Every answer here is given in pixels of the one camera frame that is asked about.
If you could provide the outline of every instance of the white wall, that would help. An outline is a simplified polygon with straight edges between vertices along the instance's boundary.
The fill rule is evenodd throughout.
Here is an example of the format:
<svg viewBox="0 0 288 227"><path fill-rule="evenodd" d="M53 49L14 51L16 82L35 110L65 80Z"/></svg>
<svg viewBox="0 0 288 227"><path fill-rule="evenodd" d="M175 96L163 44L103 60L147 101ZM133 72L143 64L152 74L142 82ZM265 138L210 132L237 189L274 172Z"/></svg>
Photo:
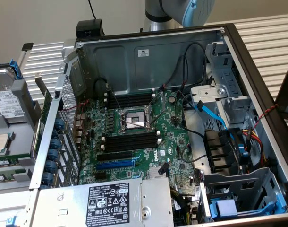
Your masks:
<svg viewBox="0 0 288 227"><path fill-rule="evenodd" d="M144 0L92 0L92 5L107 35L143 26ZM286 13L288 0L216 0L208 22ZM92 19L87 0L0 0L0 63L17 60L23 43L75 37L78 21L87 19Z"/></svg>

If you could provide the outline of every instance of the black pcie slot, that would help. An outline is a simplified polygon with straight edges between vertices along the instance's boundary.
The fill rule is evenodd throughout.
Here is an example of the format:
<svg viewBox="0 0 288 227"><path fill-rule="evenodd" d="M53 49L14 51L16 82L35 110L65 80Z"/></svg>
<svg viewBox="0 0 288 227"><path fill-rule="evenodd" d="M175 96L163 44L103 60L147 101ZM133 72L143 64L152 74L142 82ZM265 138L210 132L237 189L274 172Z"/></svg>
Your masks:
<svg viewBox="0 0 288 227"><path fill-rule="evenodd" d="M105 152L110 153L125 150L156 148L158 147L157 140L158 138L154 131L141 134L107 137L105 142Z"/></svg>
<svg viewBox="0 0 288 227"><path fill-rule="evenodd" d="M121 107L148 105L153 99L152 93L116 96L116 98ZM117 104L117 101L114 98L114 96L110 96L108 99L108 108L109 109L118 108L119 106Z"/></svg>
<svg viewBox="0 0 288 227"><path fill-rule="evenodd" d="M131 151L121 152L121 153L112 153L112 154L102 154L97 156L97 161L109 161L109 160L118 160L125 158L132 158L133 154Z"/></svg>

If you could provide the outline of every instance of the blue pcie slot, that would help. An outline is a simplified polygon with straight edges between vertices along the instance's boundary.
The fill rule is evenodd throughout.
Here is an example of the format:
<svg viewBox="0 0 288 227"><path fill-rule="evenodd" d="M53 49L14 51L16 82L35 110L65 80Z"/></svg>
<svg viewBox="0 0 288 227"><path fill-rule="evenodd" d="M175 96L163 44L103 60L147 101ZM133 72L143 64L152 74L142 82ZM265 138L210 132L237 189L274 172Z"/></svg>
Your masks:
<svg viewBox="0 0 288 227"><path fill-rule="evenodd" d="M124 168L124 167L135 167L135 161L132 159L127 159L114 162L98 163L96 165L96 170Z"/></svg>

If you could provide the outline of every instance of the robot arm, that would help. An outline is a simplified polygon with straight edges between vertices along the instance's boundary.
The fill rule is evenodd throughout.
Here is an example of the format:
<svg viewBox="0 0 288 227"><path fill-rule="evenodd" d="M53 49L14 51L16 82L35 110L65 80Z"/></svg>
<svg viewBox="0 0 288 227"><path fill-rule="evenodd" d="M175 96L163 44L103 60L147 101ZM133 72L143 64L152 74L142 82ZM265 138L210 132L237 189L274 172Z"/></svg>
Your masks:
<svg viewBox="0 0 288 227"><path fill-rule="evenodd" d="M174 19L183 27L203 25L214 5L214 0L145 0L144 31L174 28Z"/></svg>

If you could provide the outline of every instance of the pcie slot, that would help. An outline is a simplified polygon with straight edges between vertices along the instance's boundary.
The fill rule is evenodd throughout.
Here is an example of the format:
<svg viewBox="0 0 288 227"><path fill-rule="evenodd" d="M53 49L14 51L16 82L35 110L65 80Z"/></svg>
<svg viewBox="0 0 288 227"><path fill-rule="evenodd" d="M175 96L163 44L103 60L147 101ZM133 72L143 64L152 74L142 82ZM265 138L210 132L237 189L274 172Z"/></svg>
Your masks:
<svg viewBox="0 0 288 227"><path fill-rule="evenodd" d="M97 156L97 161L109 161L109 160L118 160L118 159L127 159L132 158L133 154L131 151L120 152L120 153L111 153L111 154L102 154Z"/></svg>
<svg viewBox="0 0 288 227"><path fill-rule="evenodd" d="M157 139L158 138L154 131L141 134L107 137L105 141L105 152L111 153L125 150L156 148L158 147Z"/></svg>
<svg viewBox="0 0 288 227"><path fill-rule="evenodd" d="M116 98L121 108L148 105L153 99L152 93L116 96ZM117 104L117 101L114 96L110 96L108 99L108 108L118 108L119 106Z"/></svg>
<svg viewBox="0 0 288 227"><path fill-rule="evenodd" d="M132 159L128 159L128 160L121 160L121 161L105 162L105 163L96 164L96 170L124 168L124 167L135 167L135 161Z"/></svg>

